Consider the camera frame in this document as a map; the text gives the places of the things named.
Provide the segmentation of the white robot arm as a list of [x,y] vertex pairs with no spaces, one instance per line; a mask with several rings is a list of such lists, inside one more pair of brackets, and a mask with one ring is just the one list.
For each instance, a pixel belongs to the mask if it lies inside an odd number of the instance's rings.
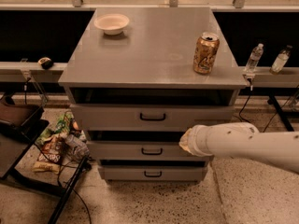
[[198,157],[249,159],[299,173],[299,132],[260,133],[246,122],[195,125],[179,145]]

